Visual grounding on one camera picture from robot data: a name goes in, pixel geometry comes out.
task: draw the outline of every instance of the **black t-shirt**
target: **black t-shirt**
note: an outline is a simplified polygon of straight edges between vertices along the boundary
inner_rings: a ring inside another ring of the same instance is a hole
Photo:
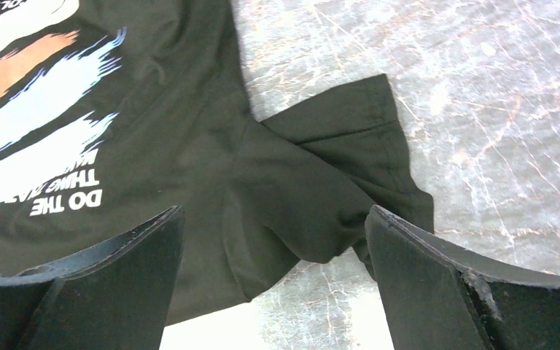
[[[172,324],[299,259],[352,246],[370,268],[374,203],[432,231],[385,76],[258,123],[239,63],[229,1],[0,1],[0,273],[180,205]]]

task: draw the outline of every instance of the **white brush stroke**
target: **white brush stroke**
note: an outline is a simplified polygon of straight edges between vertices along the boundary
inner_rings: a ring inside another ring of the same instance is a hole
[[[0,203],[62,175],[73,162],[96,147],[117,113],[99,121],[85,119],[92,113],[0,160]]]
[[[57,119],[103,77],[121,67],[117,64],[120,58],[108,59],[107,55],[123,43],[125,29],[119,31],[114,40],[83,56],[105,38],[79,53],[62,58],[48,72],[42,69],[0,108],[0,151]]]
[[[27,0],[0,15],[0,52],[14,40],[70,18],[79,0]]]

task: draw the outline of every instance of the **marble floor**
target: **marble floor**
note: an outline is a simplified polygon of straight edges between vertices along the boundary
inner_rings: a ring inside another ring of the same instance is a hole
[[[258,120],[387,73],[437,234],[560,274],[560,0],[234,0]],[[169,349],[393,349],[352,252],[250,304],[165,329]]]

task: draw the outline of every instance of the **stitched seam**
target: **stitched seam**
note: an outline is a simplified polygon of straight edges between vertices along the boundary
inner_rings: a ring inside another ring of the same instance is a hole
[[[381,120],[383,120],[383,116],[382,114],[384,113],[384,109],[381,108],[380,104],[378,103],[378,101],[373,101],[373,94],[376,95],[377,100],[380,98],[380,94],[378,93],[378,88],[372,89],[370,90],[370,93],[367,94],[366,98],[368,99],[368,104],[370,106],[372,106],[371,108],[373,108],[375,111],[375,113],[379,116],[379,118]],[[390,157],[389,154],[389,148],[394,148],[393,144],[390,144],[389,146],[386,147],[385,142],[384,142],[384,138],[383,137],[378,137],[377,138],[379,140],[379,143],[381,145],[382,151],[385,154],[385,157],[389,160],[392,159],[392,157]],[[386,172],[388,173],[388,175],[392,178],[392,181],[394,182],[394,186],[400,191],[400,193],[402,193],[403,195],[405,194],[405,188],[399,186],[399,182],[398,182],[398,175],[395,174],[395,172],[392,172],[391,169],[386,168]]]
[[[379,89],[376,89],[376,90],[371,91],[371,92],[374,93],[374,94],[376,95],[376,97],[377,97],[380,101],[383,101],[383,102],[387,103],[388,100],[389,100],[389,103],[394,104],[394,107],[395,107],[394,94],[393,94],[393,92],[392,92],[391,85],[388,85],[388,86],[389,86],[389,92],[388,92],[389,97],[388,97],[388,98],[384,98],[384,97],[381,95],[381,91],[380,91]],[[377,109],[381,112],[381,113],[379,113],[379,117],[383,120],[383,119],[384,119],[384,116],[383,116],[384,108],[379,107],[379,108],[377,108]],[[397,123],[397,124],[400,126],[400,132],[402,133],[402,137],[404,138],[404,142],[407,143],[407,148],[408,148],[408,142],[407,142],[407,138],[406,138],[406,135],[405,135],[405,131],[404,131],[404,129],[402,128],[402,125],[400,124],[400,120],[398,120],[398,111],[397,111],[397,108],[394,108],[394,111],[395,111],[395,114],[396,114],[396,115],[395,115],[394,123]],[[380,140],[381,145],[382,145],[382,147],[383,147],[383,149],[384,149],[384,152],[389,156],[389,152],[386,150],[386,147],[385,147],[385,143],[384,143],[383,138],[380,138],[379,140]],[[393,144],[390,145],[390,148],[392,148],[392,149],[394,150],[394,154],[396,154],[395,160],[397,160],[397,159],[398,159],[398,156],[397,156],[397,155],[399,154],[399,152],[397,151],[397,148],[394,147]],[[409,152],[408,152],[408,156],[409,156],[409,160],[408,160],[408,162],[409,162],[409,165],[408,165],[408,167],[409,167],[409,169],[408,169],[408,171],[409,171],[409,177],[411,178],[411,181],[414,182],[413,177],[411,176],[411,149],[410,149],[410,148],[408,148],[408,149],[409,149]],[[410,215],[411,215],[411,219],[413,219],[413,217],[415,217],[416,214],[418,214],[418,210],[424,207],[424,206],[422,206],[422,204],[421,204],[421,202],[420,202],[420,200],[419,200],[419,193],[418,193],[418,192],[413,192],[413,191],[407,193],[407,191],[409,190],[408,184],[407,184],[406,186],[404,186],[404,187],[398,186],[398,181],[399,181],[399,180],[400,180],[401,183],[404,183],[404,182],[402,181],[402,179],[400,178],[400,175],[399,175],[399,174],[393,174],[393,173],[392,173],[391,171],[389,171],[389,170],[388,170],[388,174],[390,174],[390,175],[392,176],[392,178],[393,178],[393,180],[394,180],[394,183],[396,184],[396,187],[398,188],[398,190],[400,191],[400,193],[401,193],[402,195],[407,195],[408,198],[411,200],[411,203],[412,203],[413,205],[412,205],[412,207],[411,207],[412,209],[411,209]]]
[[[239,138],[239,146],[238,149],[235,151],[235,154],[233,156],[233,159],[231,159],[230,161],[230,165],[229,165],[229,169],[228,169],[228,182],[224,188],[224,194],[222,195],[222,224],[221,224],[221,234],[222,234],[222,247],[224,248],[224,256],[227,262],[227,266],[228,266],[228,270],[230,271],[230,275],[231,277],[233,277],[233,280],[235,281],[235,285],[237,286],[237,288],[239,289],[239,292],[241,293],[241,296],[244,297],[245,300],[252,300],[251,298],[246,296],[246,293],[244,291],[244,287],[242,286],[241,282],[237,279],[237,275],[235,275],[235,271],[233,270],[233,266],[231,266],[231,261],[228,257],[228,249],[226,247],[226,240],[227,237],[225,235],[225,218],[224,218],[224,210],[225,210],[225,206],[226,206],[226,201],[227,201],[227,196],[228,196],[228,187],[231,183],[233,183],[233,180],[235,179],[235,164],[237,163],[237,159],[238,156],[241,152],[241,150],[244,148],[244,138],[246,137],[246,132],[248,131],[248,129],[250,128],[250,126],[252,125],[251,122],[247,122],[246,126],[244,127],[244,130],[241,132],[241,137]]]
[[[377,124],[377,125],[371,126],[369,128],[359,129],[359,130],[356,130],[356,131],[349,131],[349,132],[345,132],[345,133],[335,133],[333,135],[320,136],[320,137],[316,137],[316,138],[313,138],[313,139],[308,139],[308,140],[305,140],[305,141],[299,141],[299,142],[295,142],[295,143],[291,142],[291,141],[290,142],[292,144],[296,145],[296,146],[300,146],[302,144],[311,144],[313,142],[324,141],[324,140],[327,140],[327,139],[335,139],[337,137],[350,136],[350,135],[354,135],[354,134],[357,134],[357,133],[363,133],[365,131],[375,130],[375,129],[383,127],[383,126],[388,126],[389,124],[392,124],[392,123],[394,123],[394,120],[393,121],[387,121],[387,122],[384,122],[382,124]]]

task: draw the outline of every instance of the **orange brush stroke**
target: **orange brush stroke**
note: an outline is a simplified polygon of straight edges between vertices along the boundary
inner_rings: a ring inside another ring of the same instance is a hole
[[[78,31],[48,34],[18,52],[0,58],[0,98],[33,68],[76,42]]]

